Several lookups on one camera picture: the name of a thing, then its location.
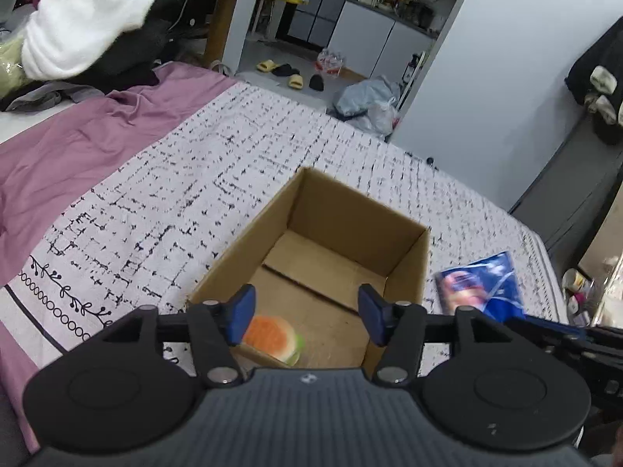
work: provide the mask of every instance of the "yellow slipper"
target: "yellow slipper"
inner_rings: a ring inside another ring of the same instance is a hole
[[[255,67],[263,73],[269,73],[272,72],[273,70],[275,70],[276,67],[278,67],[279,65],[276,64],[273,60],[266,60],[261,62],[259,65],[256,65]]]
[[[293,88],[294,90],[302,90],[303,77],[296,73],[294,75],[291,75],[290,79],[288,79],[288,86]]]

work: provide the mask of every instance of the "bedsheet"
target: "bedsheet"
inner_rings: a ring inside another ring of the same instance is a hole
[[[527,313],[565,321],[544,246],[521,223],[401,149],[242,83],[76,198],[2,290],[0,321],[41,367],[139,304],[183,310],[219,254],[300,166],[431,228],[429,312],[441,312],[434,272],[509,251]],[[165,352],[192,371],[187,346]],[[445,346],[427,346],[422,372],[447,355]]]

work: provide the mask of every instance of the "cardboard box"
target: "cardboard box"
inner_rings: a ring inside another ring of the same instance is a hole
[[[296,367],[373,369],[382,349],[357,315],[370,283],[388,301],[422,301],[426,227],[314,169],[300,169],[214,263],[192,302],[257,290],[256,314],[281,316],[304,339]],[[251,346],[239,354],[287,367]]]

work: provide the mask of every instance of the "blue snack bag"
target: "blue snack bag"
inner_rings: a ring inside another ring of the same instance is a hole
[[[471,305],[500,322],[524,317],[515,269],[507,252],[438,272],[435,281],[445,314],[454,314],[460,305]]]

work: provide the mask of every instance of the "black slipper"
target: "black slipper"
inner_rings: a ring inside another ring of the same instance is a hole
[[[286,63],[276,67],[271,73],[277,77],[290,77],[291,75],[300,74],[300,71],[296,68],[292,68],[289,63]]]
[[[324,91],[325,90],[325,82],[322,80],[322,77],[319,74],[314,74],[310,79],[310,88],[314,91]]]

